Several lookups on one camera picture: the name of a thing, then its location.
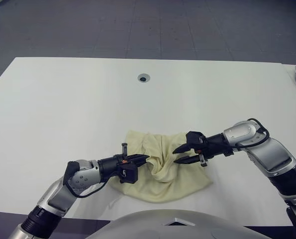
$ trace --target crumpled towel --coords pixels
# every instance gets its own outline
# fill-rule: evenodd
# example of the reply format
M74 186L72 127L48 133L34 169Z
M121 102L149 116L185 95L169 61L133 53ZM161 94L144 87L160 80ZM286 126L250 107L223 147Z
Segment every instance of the crumpled towel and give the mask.
M173 154L173 150L186 143L186 134L171 136L129 131L126 137L128 155L146 154L147 163L138 168L138 181L134 184L120 183L118 177L109 184L125 195L151 202L163 203L183 198L211 183L199 164L175 164L183 156L193 156L190 150Z

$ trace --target gray floor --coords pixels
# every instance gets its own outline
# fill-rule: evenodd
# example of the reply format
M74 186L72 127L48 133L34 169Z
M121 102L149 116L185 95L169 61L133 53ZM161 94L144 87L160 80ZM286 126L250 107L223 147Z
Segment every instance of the gray floor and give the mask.
M4 0L0 75L16 56L296 64L296 0Z

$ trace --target silver robot arm segment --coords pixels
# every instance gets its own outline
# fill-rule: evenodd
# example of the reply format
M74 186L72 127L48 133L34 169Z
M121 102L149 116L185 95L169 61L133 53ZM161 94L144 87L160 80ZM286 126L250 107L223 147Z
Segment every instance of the silver robot arm segment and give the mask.
M122 183L135 183L138 180L138 167L146 163L148 157L143 154L128 156L127 144L122 144L122 154L111 158L69 162L64 176L48 188L9 239L49 238L77 198L85 198L99 191L113 176L118 176ZM81 195L98 183L103 185L87 195Z
M241 121L211 137L194 131L188 132L186 137L187 143L175 149L174 153L194 149L198 155L177 159L175 163L201 162L201 166L207 166L208 160L215 155L230 156L234 152L246 152L278 189L289 206L287 214L296 227L296 159L280 142L270 138L268 130L259 121Z

